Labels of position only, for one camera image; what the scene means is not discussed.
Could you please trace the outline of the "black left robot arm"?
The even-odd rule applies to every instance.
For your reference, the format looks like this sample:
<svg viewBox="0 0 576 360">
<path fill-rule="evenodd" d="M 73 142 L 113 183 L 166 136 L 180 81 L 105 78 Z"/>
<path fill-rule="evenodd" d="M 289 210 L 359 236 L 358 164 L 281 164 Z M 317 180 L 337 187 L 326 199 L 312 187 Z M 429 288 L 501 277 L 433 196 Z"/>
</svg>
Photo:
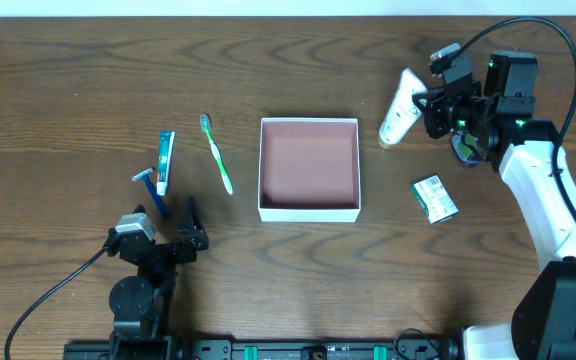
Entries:
<svg viewBox="0 0 576 360">
<path fill-rule="evenodd" d="M 143 206 L 121 217 L 109 230 L 103 250 L 137 267 L 137 274 L 118 281 L 109 294 L 114 315 L 110 337 L 112 359 L 170 356 L 176 349 L 167 333 L 177 267 L 197 260 L 209 238 L 194 198 L 187 199 L 178 226 L 180 237 L 158 244 L 156 229 Z"/>
</svg>

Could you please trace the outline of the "clear pump bottle green label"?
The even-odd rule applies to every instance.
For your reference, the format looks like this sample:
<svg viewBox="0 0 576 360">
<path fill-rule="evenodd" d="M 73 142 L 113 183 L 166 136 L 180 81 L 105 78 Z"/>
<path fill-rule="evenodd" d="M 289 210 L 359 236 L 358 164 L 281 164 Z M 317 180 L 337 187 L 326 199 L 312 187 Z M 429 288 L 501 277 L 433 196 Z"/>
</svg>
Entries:
<svg viewBox="0 0 576 360">
<path fill-rule="evenodd" d="M 451 145 L 457 160 L 465 167 L 475 167 L 481 161 L 477 140 L 469 133 L 459 130 L 451 137 Z"/>
</svg>

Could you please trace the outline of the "white lotion tube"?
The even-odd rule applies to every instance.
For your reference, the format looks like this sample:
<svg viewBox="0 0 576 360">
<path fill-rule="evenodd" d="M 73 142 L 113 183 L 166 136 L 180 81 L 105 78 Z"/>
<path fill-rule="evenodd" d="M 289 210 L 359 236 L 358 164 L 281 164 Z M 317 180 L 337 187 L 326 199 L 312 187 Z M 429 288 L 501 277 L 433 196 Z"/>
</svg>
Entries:
<svg viewBox="0 0 576 360">
<path fill-rule="evenodd" d="M 402 71 L 397 91 L 378 131 L 378 142 L 384 149 L 398 144 L 422 115 L 413 103 L 413 96 L 426 91 L 425 84 L 410 68 Z"/>
</svg>

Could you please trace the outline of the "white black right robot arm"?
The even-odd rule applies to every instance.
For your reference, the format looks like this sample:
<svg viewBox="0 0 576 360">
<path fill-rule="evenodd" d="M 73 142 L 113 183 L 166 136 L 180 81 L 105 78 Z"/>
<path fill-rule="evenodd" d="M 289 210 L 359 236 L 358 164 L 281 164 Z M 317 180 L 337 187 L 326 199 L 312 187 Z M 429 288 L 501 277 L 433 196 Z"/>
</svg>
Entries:
<svg viewBox="0 0 576 360">
<path fill-rule="evenodd" d="M 576 185 L 549 120 L 534 118 L 534 55 L 495 51 L 485 82 L 457 44 L 430 57 L 440 87 L 413 95 L 430 137 L 491 164 L 528 226 L 540 274 L 510 321 L 462 332 L 465 359 L 576 359 Z"/>
</svg>

